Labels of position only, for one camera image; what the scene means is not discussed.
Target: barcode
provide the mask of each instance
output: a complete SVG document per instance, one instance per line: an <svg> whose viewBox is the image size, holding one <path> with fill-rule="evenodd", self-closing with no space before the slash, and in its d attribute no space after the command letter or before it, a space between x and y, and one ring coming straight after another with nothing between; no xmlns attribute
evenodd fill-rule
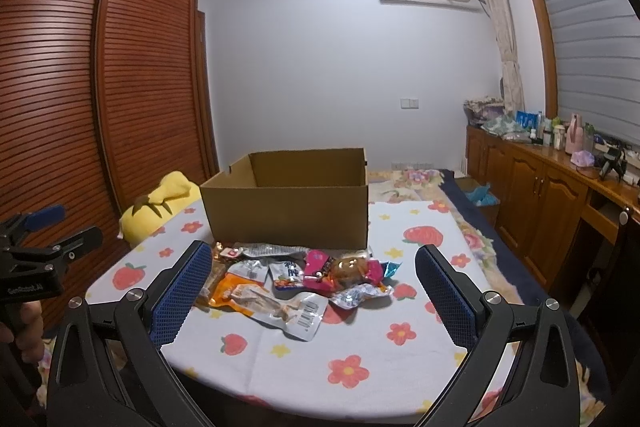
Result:
<svg viewBox="0 0 640 427"><path fill-rule="evenodd" d="M305 303L305 309L298 319L298 325L303 328L310 328L314 318L318 316L318 305L315 302Z"/></svg>

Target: yellow plush toy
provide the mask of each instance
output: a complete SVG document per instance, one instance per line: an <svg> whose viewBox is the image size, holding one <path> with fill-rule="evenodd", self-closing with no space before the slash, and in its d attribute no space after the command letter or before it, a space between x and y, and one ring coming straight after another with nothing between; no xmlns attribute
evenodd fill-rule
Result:
<svg viewBox="0 0 640 427"><path fill-rule="evenodd" d="M131 248L200 199L200 188L178 171L169 172L148 196L136 198L120 218L120 235Z"/></svg>

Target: white wall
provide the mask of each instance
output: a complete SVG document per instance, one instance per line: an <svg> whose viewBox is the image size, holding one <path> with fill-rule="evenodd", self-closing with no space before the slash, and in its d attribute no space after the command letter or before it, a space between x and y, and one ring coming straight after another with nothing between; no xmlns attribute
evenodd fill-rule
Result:
<svg viewBox="0 0 640 427"><path fill-rule="evenodd" d="M527 111L545 112L545 66L533 0L509 0Z"/></svg>
<svg viewBox="0 0 640 427"><path fill-rule="evenodd" d="M255 150L364 146L371 168L458 168L463 100L498 94L498 49L482 10L380 0L200 6L221 166ZM419 98L420 109L401 110L401 97Z"/></svg>

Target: gray blind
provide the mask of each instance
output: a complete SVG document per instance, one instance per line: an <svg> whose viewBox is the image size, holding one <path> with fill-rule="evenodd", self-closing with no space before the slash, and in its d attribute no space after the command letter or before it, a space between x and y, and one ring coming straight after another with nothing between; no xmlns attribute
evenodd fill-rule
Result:
<svg viewBox="0 0 640 427"><path fill-rule="evenodd" d="M640 20L628 0L545 0L558 113L640 144Z"/></svg>

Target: tablecloth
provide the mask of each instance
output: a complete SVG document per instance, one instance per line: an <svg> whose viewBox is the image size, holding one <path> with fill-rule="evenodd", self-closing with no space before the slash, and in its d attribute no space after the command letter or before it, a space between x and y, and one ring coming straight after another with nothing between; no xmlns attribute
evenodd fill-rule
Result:
<svg viewBox="0 0 640 427"><path fill-rule="evenodd" d="M212 241L202 201L175 216L89 288L89 303L146 288L191 241ZM162 353L176 369L226 393L311 417L414 421L436 400L465 357L450 340L416 275L424 243L490 289L446 205L434 201L369 205L369 245L381 261L401 262L394 291L346 313L327 308L308 343L242 314L193 308ZM508 347L479 406L497 395L513 362Z"/></svg>

